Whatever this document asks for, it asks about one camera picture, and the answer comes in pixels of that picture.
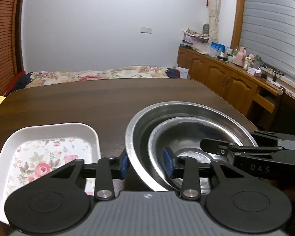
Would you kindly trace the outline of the large steel bowl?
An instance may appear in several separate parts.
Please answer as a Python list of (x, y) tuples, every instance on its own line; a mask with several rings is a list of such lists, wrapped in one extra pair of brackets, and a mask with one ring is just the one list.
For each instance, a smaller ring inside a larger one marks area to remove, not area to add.
[[(153, 191), (176, 190), (167, 186), (165, 181), (163, 181), (153, 169), (148, 156), (148, 140), (152, 131), (158, 125), (168, 119), (177, 117), (195, 117), (209, 120), (229, 119), (239, 124), (231, 117), (216, 109), (191, 102), (161, 102), (150, 105), (139, 111), (128, 124), (125, 136), (126, 150), (136, 173)], [(257, 146), (257, 143), (250, 133), (242, 125), (240, 126), (245, 131), (250, 142), (246, 143), (244, 146)]]

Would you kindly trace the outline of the medium steel bowl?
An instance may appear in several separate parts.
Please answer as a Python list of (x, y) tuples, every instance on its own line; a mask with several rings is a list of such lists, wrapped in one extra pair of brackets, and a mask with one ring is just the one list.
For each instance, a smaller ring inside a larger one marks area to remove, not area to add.
[(171, 179), (165, 172), (163, 150), (166, 147), (178, 157), (191, 157), (205, 164), (209, 164), (213, 159), (227, 161), (227, 158), (221, 155), (204, 152), (200, 147), (204, 138), (228, 141), (240, 146), (250, 143), (243, 128), (229, 119), (177, 117), (164, 121), (152, 131), (147, 150), (153, 169), (167, 186), (179, 190), (182, 179)]

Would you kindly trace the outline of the large floral white plate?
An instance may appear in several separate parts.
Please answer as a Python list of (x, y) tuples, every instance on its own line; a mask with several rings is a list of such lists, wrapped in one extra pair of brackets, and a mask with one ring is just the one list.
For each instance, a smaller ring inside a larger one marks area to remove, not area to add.
[(15, 190), (75, 160), (101, 158), (96, 131), (82, 123), (25, 127), (13, 133), (0, 152), (0, 221), (7, 224), (4, 204)]

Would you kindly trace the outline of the wooden sideboard cabinet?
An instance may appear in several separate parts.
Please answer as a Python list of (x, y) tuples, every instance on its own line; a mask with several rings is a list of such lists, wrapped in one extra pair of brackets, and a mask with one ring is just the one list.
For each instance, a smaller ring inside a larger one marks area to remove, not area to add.
[(283, 87), (251, 76), (232, 63), (182, 46), (177, 65), (188, 69), (191, 79), (205, 84), (259, 129), (293, 133), (295, 98)]

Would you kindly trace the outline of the pink bottle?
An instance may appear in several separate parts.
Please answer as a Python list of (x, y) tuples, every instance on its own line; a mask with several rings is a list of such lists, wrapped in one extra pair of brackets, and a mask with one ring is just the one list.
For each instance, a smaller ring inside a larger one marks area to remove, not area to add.
[(246, 49), (241, 46), (239, 48), (239, 51), (237, 52), (235, 60), (234, 60), (235, 65), (243, 67), (244, 63), (245, 63), (246, 55), (247, 55)]

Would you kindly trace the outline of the white paper box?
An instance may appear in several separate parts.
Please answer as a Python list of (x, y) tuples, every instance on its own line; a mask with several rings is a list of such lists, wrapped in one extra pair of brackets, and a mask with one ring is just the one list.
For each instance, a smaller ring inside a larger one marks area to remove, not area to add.
[(180, 73), (181, 79), (188, 79), (189, 78), (189, 70), (183, 67), (176, 67), (176, 70)]

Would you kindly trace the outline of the blue box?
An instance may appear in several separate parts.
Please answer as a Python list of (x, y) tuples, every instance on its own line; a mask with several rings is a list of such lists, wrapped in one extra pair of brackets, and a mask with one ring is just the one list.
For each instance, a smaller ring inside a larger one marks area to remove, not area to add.
[(210, 46), (216, 50), (220, 50), (221, 52), (225, 52), (225, 45), (211, 42)]

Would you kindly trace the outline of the floral bed blanket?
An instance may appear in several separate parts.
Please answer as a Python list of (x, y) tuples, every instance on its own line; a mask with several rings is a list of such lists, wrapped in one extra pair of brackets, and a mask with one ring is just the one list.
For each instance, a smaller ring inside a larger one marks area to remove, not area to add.
[(173, 68), (149, 65), (131, 65), (128, 67), (100, 71), (38, 71), (31, 74), (31, 82), (27, 84), (26, 87), (31, 88), (70, 82), (127, 78), (180, 78), (180, 73)]

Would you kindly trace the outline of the stack of folded cloths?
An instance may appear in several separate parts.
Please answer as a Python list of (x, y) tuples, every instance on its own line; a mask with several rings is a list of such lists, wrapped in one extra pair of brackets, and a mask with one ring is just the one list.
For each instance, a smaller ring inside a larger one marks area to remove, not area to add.
[(207, 43), (209, 40), (208, 34), (202, 34), (198, 33), (190, 28), (187, 28), (184, 31), (183, 36), (183, 43), (189, 43), (189, 44), (196, 44), (196, 43)]

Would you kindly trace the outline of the cream curtain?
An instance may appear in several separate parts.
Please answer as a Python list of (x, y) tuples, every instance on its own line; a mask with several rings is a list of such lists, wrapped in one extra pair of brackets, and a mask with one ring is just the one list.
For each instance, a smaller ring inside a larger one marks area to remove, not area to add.
[(218, 43), (221, 0), (208, 0), (209, 43)]

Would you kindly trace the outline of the wooden louvered wardrobe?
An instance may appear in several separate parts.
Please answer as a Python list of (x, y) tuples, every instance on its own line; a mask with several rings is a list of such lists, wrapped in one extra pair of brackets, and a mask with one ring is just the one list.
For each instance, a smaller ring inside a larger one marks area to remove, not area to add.
[(23, 0), (0, 0), (0, 95), (24, 70), (21, 51)]

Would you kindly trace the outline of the white wall switch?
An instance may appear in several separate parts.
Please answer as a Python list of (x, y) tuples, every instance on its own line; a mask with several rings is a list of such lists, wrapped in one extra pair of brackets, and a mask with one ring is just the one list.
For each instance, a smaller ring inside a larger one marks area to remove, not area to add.
[(147, 27), (141, 27), (140, 28), (140, 33), (142, 33), (142, 34), (152, 34), (152, 29), (147, 28)]

